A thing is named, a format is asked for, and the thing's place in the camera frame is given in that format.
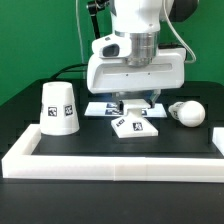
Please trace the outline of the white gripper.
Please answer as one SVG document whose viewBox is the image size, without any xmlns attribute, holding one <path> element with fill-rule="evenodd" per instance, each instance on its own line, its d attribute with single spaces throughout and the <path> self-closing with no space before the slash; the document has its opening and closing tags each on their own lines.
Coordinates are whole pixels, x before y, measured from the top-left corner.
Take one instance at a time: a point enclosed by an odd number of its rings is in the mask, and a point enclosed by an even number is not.
<svg viewBox="0 0 224 224">
<path fill-rule="evenodd" d="M 161 89 L 179 88 L 184 83 L 185 49 L 160 49 L 150 64 L 131 67 L 124 58 L 101 59 L 93 55 L 87 69 L 87 87 L 92 93 L 113 93 L 113 101 L 122 112 L 120 93 L 153 90 L 150 96 L 154 108 Z"/>
</svg>

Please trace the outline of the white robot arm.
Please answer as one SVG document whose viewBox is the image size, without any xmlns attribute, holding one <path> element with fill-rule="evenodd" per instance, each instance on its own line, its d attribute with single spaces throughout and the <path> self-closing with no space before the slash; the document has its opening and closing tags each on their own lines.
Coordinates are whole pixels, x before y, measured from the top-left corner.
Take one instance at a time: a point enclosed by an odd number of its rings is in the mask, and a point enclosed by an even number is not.
<svg viewBox="0 0 224 224">
<path fill-rule="evenodd" d="M 199 0 L 106 0 L 112 33 L 92 43 L 87 87 L 92 93 L 112 93 L 118 109 L 131 108 L 141 92 L 150 91 L 144 103 L 152 107 L 163 89 L 184 83 L 184 65 L 196 61 L 190 47 L 180 41 L 159 42 L 160 23 L 182 22 L 197 9 Z"/>
</svg>

